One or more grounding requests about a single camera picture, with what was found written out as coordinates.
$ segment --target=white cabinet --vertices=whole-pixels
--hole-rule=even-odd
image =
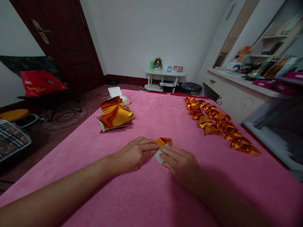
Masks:
[[[243,80],[239,76],[213,68],[208,69],[203,83],[219,95],[218,105],[239,124],[255,111],[261,111],[262,106],[272,102],[272,99],[289,98],[279,92],[253,85],[251,81]]]

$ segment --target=patterned floor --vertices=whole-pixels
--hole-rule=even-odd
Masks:
[[[118,86],[121,89],[145,90],[143,86],[131,84],[119,84]],[[4,165],[0,166],[0,181],[7,180],[15,182],[29,171],[81,123],[100,108],[100,103],[110,98],[108,93],[109,87],[115,86],[106,84],[82,95],[79,99],[83,112],[78,113],[67,109],[58,109],[52,122],[41,121],[37,125],[29,128],[33,142],[32,145],[24,149]],[[70,108],[77,107],[74,102],[68,102],[64,104],[64,106]],[[7,189],[10,186],[11,184],[0,182],[0,189]]]

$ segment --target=person's right hand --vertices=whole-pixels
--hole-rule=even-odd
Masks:
[[[162,165],[171,171],[181,186],[197,195],[208,176],[201,169],[196,157],[175,147],[162,147],[161,151],[165,153],[160,154],[164,161]]]

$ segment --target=pink blanket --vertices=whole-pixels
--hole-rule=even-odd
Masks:
[[[136,137],[171,137],[174,146],[193,153],[211,177],[273,226],[302,226],[301,184],[236,122],[263,155],[237,152],[223,137],[204,136],[204,130],[188,114],[184,97],[133,90],[122,90],[122,94],[131,100],[129,107],[137,117],[132,126],[100,134],[94,116],[102,111],[97,110],[0,196],[0,206],[119,150]],[[140,170],[120,175],[98,189],[63,225],[220,226],[210,210],[175,183],[169,170],[154,157]]]

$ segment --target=dark red door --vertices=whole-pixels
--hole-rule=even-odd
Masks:
[[[73,90],[85,93],[104,84],[79,0],[10,1]]]

